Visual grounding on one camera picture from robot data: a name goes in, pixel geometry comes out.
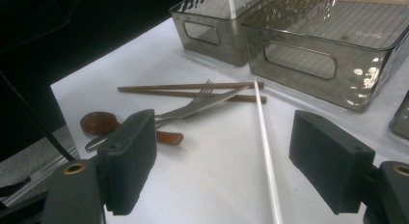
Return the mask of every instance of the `gray translucent container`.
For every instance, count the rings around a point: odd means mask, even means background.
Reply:
[[[184,0],[170,9],[183,47],[242,66],[248,62],[242,20],[262,0]]]
[[[409,140],[409,91],[389,122],[389,128],[394,134]]]
[[[365,111],[409,51],[409,0],[268,0],[243,21],[251,72]]]

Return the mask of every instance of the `spoon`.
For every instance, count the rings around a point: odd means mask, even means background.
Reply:
[[[88,113],[79,124],[82,130],[92,135],[108,134],[121,125],[114,114],[103,111]],[[183,134],[157,130],[156,140],[168,145],[179,145],[183,140]]]

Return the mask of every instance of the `white rod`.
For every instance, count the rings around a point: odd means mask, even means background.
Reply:
[[[271,210],[273,214],[273,223],[283,224],[282,213],[280,209],[279,193],[277,191],[276,176],[274,174],[274,167],[271,158],[270,147],[268,145],[267,131],[265,129],[264,115],[261,108],[261,100],[259,98],[259,84],[255,78],[255,90],[257,105],[259,109],[259,125],[261,128],[262,147],[264,149],[264,162],[268,178]]]
[[[232,19],[237,18],[237,14],[235,13],[234,0],[229,0],[229,6],[230,6],[230,11],[231,11]]]

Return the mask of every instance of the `spoon handle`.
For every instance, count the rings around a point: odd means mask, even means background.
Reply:
[[[108,138],[109,134],[98,136],[97,138],[91,140],[86,146],[85,150],[87,152],[92,152],[99,148],[103,142]],[[168,144],[168,145],[179,145],[180,142],[183,140],[182,133],[175,133],[175,132],[165,132],[165,131],[156,131],[156,141]]]
[[[156,140],[157,142],[161,142],[168,145],[179,145],[180,142],[183,140],[182,133],[175,133],[175,132],[165,132],[165,131],[156,131]]]

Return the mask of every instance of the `white surface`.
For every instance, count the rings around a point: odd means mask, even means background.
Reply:
[[[365,113],[344,110],[264,80],[268,101],[264,119],[275,166],[284,223],[362,223],[359,214],[333,215],[304,175],[288,159],[293,114],[303,109],[322,115],[376,150],[374,165],[409,162],[409,141],[398,139],[388,122],[409,89],[409,59]],[[234,66],[185,51],[168,19],[143,36],[51,86],[78,152],[92,139],[79,126],[93,111],[108,111],[122,121],[153,108],[161,114],[189,98],[122,94],[119,86],[253,81],[249,67]],[[243,94],[253,95],[254,90]],[[182,132],[178,147],[158,144],[157,159],[134,211],[106,213],[108,223],[272,223],[255,103],[224,102],[162,130]]]

